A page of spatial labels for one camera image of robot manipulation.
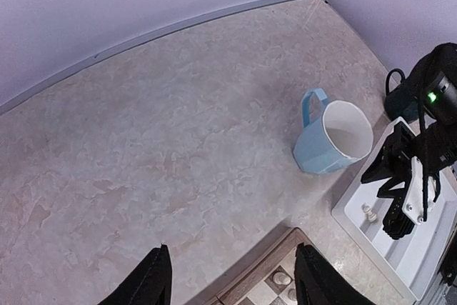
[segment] checkered pattern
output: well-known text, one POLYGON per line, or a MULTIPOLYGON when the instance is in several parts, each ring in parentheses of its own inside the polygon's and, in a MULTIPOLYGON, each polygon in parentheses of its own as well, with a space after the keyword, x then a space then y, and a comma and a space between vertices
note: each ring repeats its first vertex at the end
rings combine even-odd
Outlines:
POLYGON ((289 291, 295 289, 295 281, 293 280, 295 251, 295 249, 291 251, 279 265, 276 266, 264 280, 255 285, 237 305, 297 305, 296 301, 290 300, 288 297, 289 291), (273 282, 273 275, 278 272, 289 275, 292 282, 289 285, 275 284, 273 282))

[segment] mug handle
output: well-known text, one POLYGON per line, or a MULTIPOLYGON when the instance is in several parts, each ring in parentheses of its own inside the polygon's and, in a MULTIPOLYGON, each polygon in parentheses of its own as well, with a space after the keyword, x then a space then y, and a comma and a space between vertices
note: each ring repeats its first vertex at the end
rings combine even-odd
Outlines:
POLYGON ((321 102, 321 109, 325 109, 327 105, 330 104, 330 101, 327 98, 326 92, 321 88, 309 89, 303 99, 301 100, 301 115, 303 116, 303 128, 306 128, 309 125, 309 101, 313 95, 317 96, 317 99, 321 102))

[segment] black cable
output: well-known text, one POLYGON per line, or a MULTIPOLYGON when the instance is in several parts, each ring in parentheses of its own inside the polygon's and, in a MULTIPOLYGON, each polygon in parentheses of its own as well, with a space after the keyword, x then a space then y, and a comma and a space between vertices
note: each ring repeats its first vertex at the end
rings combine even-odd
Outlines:
POLYGON ((405 73, 401 69, 399 69, 399 68, 392 69, 387 74, 387 77, 386 77, 386 96, 388 96, 391 93, 391 90, 390 90, 390 87, 389 87, 389 82, 391 80, 391 76, 392 76, 393 73, 399 73, 400 74, 400 78, 401 78, 400 84, 406 80, 405 73))
POLYGON ((428 65, 427 71, 425 74, 422 74, 419 79, 419 97, 418 97, 418 112, 419 112, 419 130, 420 135, 422 135, 422 145, 424 150, 423 161, 422 161, 422 207, 423 207, 423 221, 427 221, 428 216, 428 139, 426 138, 426 120, 425 120, 425 111, 424 111, 424 98, 425 91, 423 85, 427 79, 430 69, 435 62, 436 56, 438 55, 439 50, 434 49, 430 56, 431 62, 428 65))

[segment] white bracket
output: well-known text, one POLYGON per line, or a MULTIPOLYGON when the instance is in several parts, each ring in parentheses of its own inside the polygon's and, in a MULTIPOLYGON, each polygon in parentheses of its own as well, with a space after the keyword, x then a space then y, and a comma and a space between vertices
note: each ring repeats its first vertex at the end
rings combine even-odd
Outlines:
MULTIPOLYGON (((411 183, 406 193, 406 198, 401 210, 416 225, 423 223, 423 203, 422 203, 422 163, 417 157, 411 159, 411 183)), ((428 212, 435 205, 433 200, 436 194, 436 181, 428 178, 428 212)))

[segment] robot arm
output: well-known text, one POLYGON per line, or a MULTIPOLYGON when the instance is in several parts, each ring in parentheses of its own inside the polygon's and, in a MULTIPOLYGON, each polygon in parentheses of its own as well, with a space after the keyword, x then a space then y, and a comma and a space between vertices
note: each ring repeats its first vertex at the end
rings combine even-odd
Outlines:
POLYGON ((398 123, 361 182, 387 179, 378 190, 378 198, 393 199, 383 229, 400 239, 427 221, 440 194, 439 171, 457 161, 457 45, 437 46, 395 91, 417 101, 421 133, 398 123), (436 120, 427 129, 425 112, 436 120))

